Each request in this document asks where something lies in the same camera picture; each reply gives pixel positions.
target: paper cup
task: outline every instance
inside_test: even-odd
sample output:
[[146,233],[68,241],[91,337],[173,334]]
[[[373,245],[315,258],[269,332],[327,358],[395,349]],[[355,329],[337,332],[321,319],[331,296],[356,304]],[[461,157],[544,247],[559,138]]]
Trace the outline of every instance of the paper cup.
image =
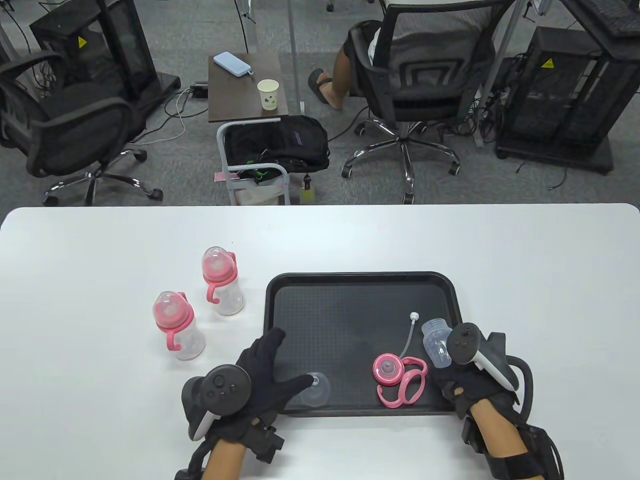
[[275,80],[261,80],[258,82],[258,92],[260,92],[260,103],[265,110],[275,110],[278,108],[278,88],[280,84]]

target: sandal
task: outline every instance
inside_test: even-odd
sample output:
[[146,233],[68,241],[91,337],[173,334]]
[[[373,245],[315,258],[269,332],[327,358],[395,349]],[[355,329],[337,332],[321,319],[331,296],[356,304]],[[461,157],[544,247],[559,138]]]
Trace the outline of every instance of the sandal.
[[324,80],[322,80],[320,83],[318,83],[318,79],[320,78],[320,75],[322,75],[324,73],[324,70],[321,68],[317,68],[315,69],[313,72],[311,72],[311,74],[309,75],[309,79],[307,80],[307,84],[309,85],[309,88],[311,89],[312,92],[314,92],[314,94],[316,95],[316,97],[318,97],[318,99],[325,105],[329,105],[329,102],[326,100],[326,98],[324,97],[324,95],[322,94],[322,92],[320,92],[320,87],[326,83],[329,83],[331,81],[333,81],[332,78],[325,78]]

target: gray carpet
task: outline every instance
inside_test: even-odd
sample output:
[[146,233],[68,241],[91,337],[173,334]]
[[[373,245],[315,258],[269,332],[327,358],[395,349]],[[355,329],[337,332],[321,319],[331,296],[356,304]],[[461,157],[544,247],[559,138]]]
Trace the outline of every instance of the gray carpet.
[[[257,7],[259,42],[263,50],[277,50],[285,71],[285,88],[289,108],[294,105],[291,59],[285,0],[254,0]],[[293,0],[298,44],[301,92],[307,101],[307,114],[316,117],[334,135],[352,121],[365,103],[347,99],[344,111],[331,111],[310,94],[307,74],[316,67],[331,68],[333,57],[348,28],[357,21],[380,18],[377,4],[365,0],[336,0],[336,10],[328,13],[322,0]],[[25,29],[32,45],[35,40],[28,24],[44,13],[37,2],[13,0],[15,17]],[[242,51],[243,41],[236,9],[232,0],[137,0],[136,5],[147,36],[156,68],[180,75],[183,85],[207,78],[207,55],[224,50]],[[26,52],[24,39],[6,14],[0,20],[12,42]],[[536,18],[537,24],[521,20],[510,54],[524,51],[536,25],[566,27],[573,22],[560,2],[555,2],[547,17]],[[201,101],[189,101],[186,113],[204,108]],[[148,122],[150,128],[164,120],[156,113]],[[214,173],[220,170],[220,157],[215,144],[217,125],[208,124],[206,115],[185,120],[186,133],[177,140],[147,147],[149,159],[144,164],[123,161],[115,172],[133,175],[154,188],[164,190],[164,205],[227,205],[227,191],[214,184]],[[521,202],[640,202],[640,95],[636,95],[614,126],[609,137],[615,170],[603,177],[595,173],[569,170],[560,188],[548,191],[558,183],[563,169],[527,163],[520,173],[516,160],[499,160],[490,147],[477,149],[469,138],[447,137],[463,161],[458,177],[447,174],[446,156],[416,146],[412,150],[415,168],[415,202],[420,204],[455,203],[521,203]],[[161,131],[146,140],[165,138],[180,133],[178,120],[171,120]],[[429,132],[425,139],[434,138]],[[351,132],[331,143],[332,163],[328,170],[313,175],[320,204],[398,204],[403,195],[403,176],[399,154],[383,150],[355,167],[350,180],[340,176],[342,164],[354,150],[381,138],[368,131],[364,137]],[[0,220],[12,209],[40,205],[42,192],[55,179],[35,179],[24,167],[25,158],[16,150],[0,148]],[[292,199],[298,196],[300,177],[295,177]],[[81,205],[82,188],[60,195],[63,205]],[[141,193],[127,187],[103,183],[96,197],[97,205],[155,205]]]

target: foot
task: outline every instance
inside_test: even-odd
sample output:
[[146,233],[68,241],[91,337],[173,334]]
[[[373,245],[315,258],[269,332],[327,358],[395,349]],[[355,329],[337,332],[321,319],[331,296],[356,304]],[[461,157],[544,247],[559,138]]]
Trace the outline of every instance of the foot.
[[[323,72],[318,77],[318,83],[328,78],[330,78],[329,74],[327,72]],[[336,93],[333,91],[332,82],[327,82],[324,85],[320,85],[319,89],[320,89],[320,93],[322,93],[322,96],[326,99],[327,102],[329,102],[329,106],[331,108],[336,110],[342,110],[342,98],[336,95]]]

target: power bank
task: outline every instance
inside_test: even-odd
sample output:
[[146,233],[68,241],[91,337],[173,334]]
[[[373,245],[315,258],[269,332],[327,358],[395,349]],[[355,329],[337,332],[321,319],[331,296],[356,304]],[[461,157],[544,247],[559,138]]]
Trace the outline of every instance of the power bank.
[[213,58],[213,61],[236,77],[241,77],[245,74],[253,74],[251,65],[247,62],[243,62],[237,56],[230,54],[229,52],[222,52],[216,55]]

